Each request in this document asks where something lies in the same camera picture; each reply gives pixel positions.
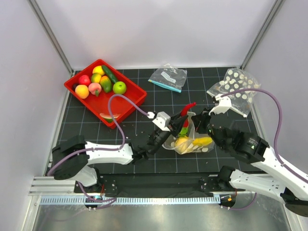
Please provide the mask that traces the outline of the small striped watermelon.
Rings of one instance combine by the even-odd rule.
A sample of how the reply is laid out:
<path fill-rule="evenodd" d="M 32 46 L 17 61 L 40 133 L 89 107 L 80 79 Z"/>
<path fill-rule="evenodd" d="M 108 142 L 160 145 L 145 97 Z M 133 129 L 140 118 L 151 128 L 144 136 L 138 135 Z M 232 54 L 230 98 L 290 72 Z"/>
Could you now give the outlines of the small striped watermelon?
<path fill-rule="evenodd" d="M 180 137 L 185 137 L 185 136 L 187 136 L 188 132 L 189 132 L 189 128 L 188 127 L 183 127 L 181 129 L 180 133 L 179 133 L 179 136 Z"/>

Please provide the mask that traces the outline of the red chili pepper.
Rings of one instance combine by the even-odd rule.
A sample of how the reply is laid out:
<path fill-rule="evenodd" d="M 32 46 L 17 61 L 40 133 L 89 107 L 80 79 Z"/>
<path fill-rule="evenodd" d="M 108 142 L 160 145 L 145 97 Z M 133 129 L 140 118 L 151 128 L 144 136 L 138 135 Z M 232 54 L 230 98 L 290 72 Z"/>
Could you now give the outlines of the red chili pepper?
<path fill-rule="evenodd" d="M 196 102 L 193 102 L 193 103 L 190 103 L 190 104 L 187 104 L 181 111 L 181 116 L 187 116 L 188 114 L 188 111 L 192 108 L 196 106 Z M 189 126 L 189 122 L 188 122 L 188 118 L 186 118 L 186 120 L 184 121 L 184 124 L 183 124 L 183 128 L 187 128 Z"/>

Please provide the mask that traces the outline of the yellow banana bunch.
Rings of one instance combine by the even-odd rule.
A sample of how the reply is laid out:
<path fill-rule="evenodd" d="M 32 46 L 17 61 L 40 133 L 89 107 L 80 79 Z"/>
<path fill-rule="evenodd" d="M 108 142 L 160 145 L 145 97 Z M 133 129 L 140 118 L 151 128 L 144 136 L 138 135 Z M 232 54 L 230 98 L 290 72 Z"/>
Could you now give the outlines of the yellow banana bunch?
<path fill-rule="evenodd" d="M 202 137 L 194 139 L 192 142 L 192 149 L 201 150 L 202 152 L 207 152 L 212 142 L 213 140 L 210 137 Z"/>

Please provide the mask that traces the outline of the green apple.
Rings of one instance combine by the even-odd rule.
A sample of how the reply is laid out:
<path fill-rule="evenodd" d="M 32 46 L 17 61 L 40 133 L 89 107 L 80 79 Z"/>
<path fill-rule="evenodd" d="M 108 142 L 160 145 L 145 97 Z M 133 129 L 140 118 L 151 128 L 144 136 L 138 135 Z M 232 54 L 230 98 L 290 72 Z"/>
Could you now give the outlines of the green apple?
<path fill-rule="evenodd" d="M 123 81 L 118 81 L 113 85 L 114 94 L 124 94 L 127 91 L 127 86 Z"/>

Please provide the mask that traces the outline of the yellow orange round fruit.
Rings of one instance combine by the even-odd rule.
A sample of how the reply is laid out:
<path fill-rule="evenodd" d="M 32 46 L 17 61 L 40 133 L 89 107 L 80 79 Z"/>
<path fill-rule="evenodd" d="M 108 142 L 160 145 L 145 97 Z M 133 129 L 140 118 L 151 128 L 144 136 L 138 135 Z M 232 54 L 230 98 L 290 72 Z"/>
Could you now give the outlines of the yellow orange round fruit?
<path fill-rule="evenodd" d="M 175 149 L 177 152 L 182 153 L 188 148 L 188 140 L 189 138 L 187 137 L 179 137 L 175 141 Z"/>

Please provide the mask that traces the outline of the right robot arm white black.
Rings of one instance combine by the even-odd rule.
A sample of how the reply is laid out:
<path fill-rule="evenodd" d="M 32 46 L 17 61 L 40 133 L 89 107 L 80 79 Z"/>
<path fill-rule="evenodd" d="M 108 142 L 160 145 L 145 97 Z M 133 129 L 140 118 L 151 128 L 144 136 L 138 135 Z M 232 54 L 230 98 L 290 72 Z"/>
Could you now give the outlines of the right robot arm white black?
<path fill-rule="evenodd" d="M 273 147 L 258 135 L 241 131 L 225 114 L 202 113 L 192 116 L 195 130 L 207 134 L 215 145 L 233 158 L 259 168 L 272 179 L 251 176 L 232 167 L 223 166 L 217 186 L 227 191 L 243 189 L 273 198 L 293 213 L 308 215 L 308 175 L 280 157 Z"/>

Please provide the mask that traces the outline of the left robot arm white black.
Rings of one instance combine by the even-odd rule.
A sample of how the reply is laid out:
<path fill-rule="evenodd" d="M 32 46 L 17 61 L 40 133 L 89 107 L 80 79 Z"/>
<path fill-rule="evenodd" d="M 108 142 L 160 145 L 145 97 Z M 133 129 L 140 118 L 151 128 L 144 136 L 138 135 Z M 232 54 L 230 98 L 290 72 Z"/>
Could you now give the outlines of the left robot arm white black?
<path fill-rule="evenodd" d="M 180 113 L 169 116 L 165 112 L 147 112 L 146 116 L 157 126 L 147 141 L 103 145 L 85 141 L 82 135 L 74 136 L 52 149 L 52 165 L 47 175 L 55 180 L 75 180 L 90 192 L 98 192 L 102 181 L 91 165 L 142 163 L 155 154 L 170 135 L 177 136 L 188 119 L 188 115 Z"/>

